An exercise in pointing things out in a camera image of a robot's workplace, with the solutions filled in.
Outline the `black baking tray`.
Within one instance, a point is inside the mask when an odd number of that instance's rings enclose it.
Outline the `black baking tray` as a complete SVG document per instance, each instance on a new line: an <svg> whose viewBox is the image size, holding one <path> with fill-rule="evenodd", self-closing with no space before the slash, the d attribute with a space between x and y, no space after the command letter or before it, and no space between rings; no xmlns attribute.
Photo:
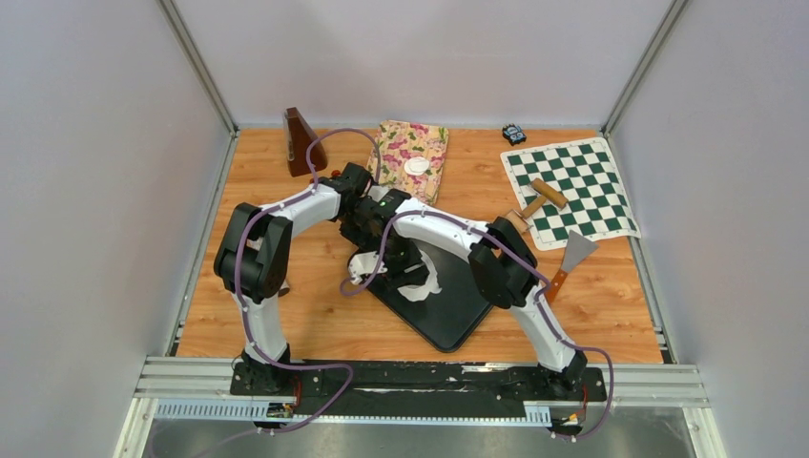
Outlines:
<svg viewBox="0 0 809 458"><path fill-rule="evenodd" d="M455 352L492 305L480 295L465 261L423 241L415 245L433 262L440 292L412 302L398 290L386 289L381 278L371 282L368 290L435 349Z"/></svg>

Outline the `wooden pastry roller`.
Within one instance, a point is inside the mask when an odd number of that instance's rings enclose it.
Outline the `wooden pastry roller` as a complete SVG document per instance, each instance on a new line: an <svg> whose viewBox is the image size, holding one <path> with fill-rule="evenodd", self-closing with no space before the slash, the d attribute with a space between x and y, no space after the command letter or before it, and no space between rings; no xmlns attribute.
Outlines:
<svg viewBox="0 0 809 458"><path fill-rule="evenodd" d="M504 215L504 218L521 234L528 231L531 218L546 203L550 202L557 209L564 209L569 203L569 200L560 191L557 191L539 178L534 179L530 186L536 192L535 199L525 208L521 210L509 210Z"/></svg>

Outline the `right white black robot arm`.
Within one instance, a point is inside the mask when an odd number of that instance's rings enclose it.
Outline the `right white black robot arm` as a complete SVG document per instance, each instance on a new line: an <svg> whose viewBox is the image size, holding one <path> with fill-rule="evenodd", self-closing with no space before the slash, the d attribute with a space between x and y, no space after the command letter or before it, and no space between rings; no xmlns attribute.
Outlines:
<svg viewBox="0 0 809 458"><path fill-rule="evenodd" d="M462 219L378 186L344 198L337 218L357 248L349 279L436 348L456 350L499 307L529 338L550 394L565 399L581 388L585 351L553 315L551 282L507 219Z"/></svg>

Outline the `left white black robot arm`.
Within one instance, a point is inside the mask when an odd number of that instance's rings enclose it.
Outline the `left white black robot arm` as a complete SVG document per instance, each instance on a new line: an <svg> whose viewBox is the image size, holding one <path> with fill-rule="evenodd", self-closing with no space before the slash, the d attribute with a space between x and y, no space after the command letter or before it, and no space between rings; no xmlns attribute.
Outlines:
<svg viewBox="0 0 809 458"><path fill-rule="evenodd" d="M246 338L242 364L266 392L284 392L292 372L304 370L290 362L290 345L280 325L279 296L293 238L344 216L374 183L364 167L348 163L339 175L315 177L290 198L264 206L243 202L234 209L214 273L239 307Z"/></svg>

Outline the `floral rectangular tray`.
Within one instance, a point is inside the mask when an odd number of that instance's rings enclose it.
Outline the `floral rectangular tray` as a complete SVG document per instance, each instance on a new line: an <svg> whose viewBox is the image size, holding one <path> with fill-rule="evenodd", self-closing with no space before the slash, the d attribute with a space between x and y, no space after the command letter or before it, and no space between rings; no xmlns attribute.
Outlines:
<svg viewBox="0 0 809 458"><path fill-rule="evenodd" d="M375 142L382 159L371 150L366 169L372 175L379 171L378 182L434 205L442 182L449 130L435 125L386 120L380 124Z"/></svg>

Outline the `brown wooden metronome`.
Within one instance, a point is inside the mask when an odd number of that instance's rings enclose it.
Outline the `brown wooden metronome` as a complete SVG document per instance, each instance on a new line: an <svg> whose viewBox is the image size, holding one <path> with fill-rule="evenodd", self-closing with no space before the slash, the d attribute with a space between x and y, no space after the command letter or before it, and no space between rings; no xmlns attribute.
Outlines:
<svg viewBox="0 0 809 458"><path fill-rule="evenodd" d="M296 107L283 114L283 129L287 146L287 168L291 177L310 175L306 151L318 135Z"/></svg>

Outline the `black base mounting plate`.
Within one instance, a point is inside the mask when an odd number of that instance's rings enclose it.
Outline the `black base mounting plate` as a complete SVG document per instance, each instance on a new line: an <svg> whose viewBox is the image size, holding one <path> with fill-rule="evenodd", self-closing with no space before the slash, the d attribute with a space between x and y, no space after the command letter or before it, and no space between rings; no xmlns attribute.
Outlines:
<svg viewBox="0 0 809 458"><path fill-rule="evenodd" d="M489 369L481 364L434 362L350 363L343 368L293 371L282 385L234 367L230 392L237 396L290 396L299 414L426 418L517 418L526 401L603 402L607 389L600 369L588 367L573 388L564 388L539 365Z"/></svg>

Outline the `small blue black toy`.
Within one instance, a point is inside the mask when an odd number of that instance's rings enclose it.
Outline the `small blue black toy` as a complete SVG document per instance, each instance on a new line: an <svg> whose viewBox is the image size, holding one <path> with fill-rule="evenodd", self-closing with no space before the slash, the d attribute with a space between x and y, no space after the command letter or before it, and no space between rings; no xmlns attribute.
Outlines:
<svg viewBox="0 0 809 458"><path fill-rule="evenodd" d="M501 129L502 137L508 142L510 146L516 146L518 144L524 143L527 140L527 136L524 133L523 129L516 125L516 124L507 124L504 125Z"/></svg>

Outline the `green white chess mat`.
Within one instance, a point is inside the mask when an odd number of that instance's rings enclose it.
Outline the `green white chess mat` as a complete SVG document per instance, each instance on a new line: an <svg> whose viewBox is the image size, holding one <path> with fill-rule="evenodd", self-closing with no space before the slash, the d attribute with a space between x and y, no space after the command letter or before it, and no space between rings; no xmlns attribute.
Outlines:
<svg viewBox="0 0 809 458"><path fill-rule="evenodd" d="M603 137L553 143L500 154L520 210L539 197L539 179L568 200L559 208L548 202L528 219L537 249L564 248L569 232L592 241L618 237L639 239L628 194Z"/></svg>

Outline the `wooden handled metal scraper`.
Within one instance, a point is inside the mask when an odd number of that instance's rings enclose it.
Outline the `wooden handled metal scraper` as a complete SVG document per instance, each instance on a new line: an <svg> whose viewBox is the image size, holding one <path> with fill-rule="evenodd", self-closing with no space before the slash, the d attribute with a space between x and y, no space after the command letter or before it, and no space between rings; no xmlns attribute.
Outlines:
<svg viewBox="0 0 809 458"><path fill-rule="evenodd" d="M560 289L573 269L594 253L599 245L575 231L569 231L568 242L559 269L551 280L550 288L545 294L549 303L553 303Z"/></svg>

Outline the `aluminium frame rail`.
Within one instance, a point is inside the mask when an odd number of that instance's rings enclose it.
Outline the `aluminium frame rail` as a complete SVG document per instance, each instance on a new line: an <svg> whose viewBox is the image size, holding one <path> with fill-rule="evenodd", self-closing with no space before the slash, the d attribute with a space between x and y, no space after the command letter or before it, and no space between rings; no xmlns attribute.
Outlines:
<svg viewBox="0 0 809 458"><path fill-rule="evenodd" d="M357 361L351 374L319 362L271 390L237 360L146 360L115 453L136 457L153 422L242 421L291 425L536 427L586 432L616 425L621 409L657 416L672 409L698 457L722 457L700 374L688 364L595 364L573 392L555 393L537 366L516 363Z"/></svg>

